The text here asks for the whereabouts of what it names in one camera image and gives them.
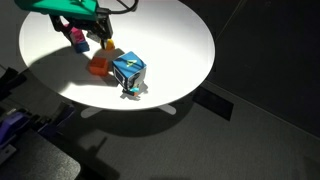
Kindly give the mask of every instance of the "white round table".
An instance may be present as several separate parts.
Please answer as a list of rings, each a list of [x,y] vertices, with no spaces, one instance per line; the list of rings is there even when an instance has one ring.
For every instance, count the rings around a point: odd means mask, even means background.
[[[117,3],[99,2],[110,9]],[[176,101],[197,88],[213,66],[215,47],[208,27],[177,0],[140,0],[135,12],[111,15],[110,20],[117,51],[133,51],[147,64],[148,89],[137,99],[123,98],[122,87],[112,76],[91,75],[87,63],[100,45],[86,38],[90,51],[76,54],[53,29],[48,15],[31,12],[25,19],[19,37],[22,58],[58,94],[110,110],[141,110]]]

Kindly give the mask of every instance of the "black surface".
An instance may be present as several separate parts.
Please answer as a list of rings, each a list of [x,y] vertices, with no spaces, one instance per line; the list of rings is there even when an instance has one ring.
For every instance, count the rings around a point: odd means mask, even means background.
[[[10,98],[51,115],[64,99],[24,74],[28,81]],[[221,88],[206,88],[235,104],[231,122],[191,99],[175,102],[174,116],[103,111],[82,119],[82,105],[63,130],[69,141],[58,147],[108,180],[320,179],[310,167],[320,162],[319,141]],[[303,157],[312,163],[305,166]]]
[[[27,131],[13,144],[17,152],[0,166],[0,179],[75,179],[80,164],[39,134]]]
[[[320,137],[319,17],[319,1],[249,0],[207,79]]]
[[[206,23],[213,39],[219,36],[240,0],[179,0]]]
[[[18,74],[17,70],[8,67],[0,77],[0,101],[11,94],[10,90],[21,85],[26,80],[27,78],[23,74]]]
[[[224,119],[230,121],[232,115],[233,104],[212,92],[199,87],[193,96],[193,100],[218,114]]]

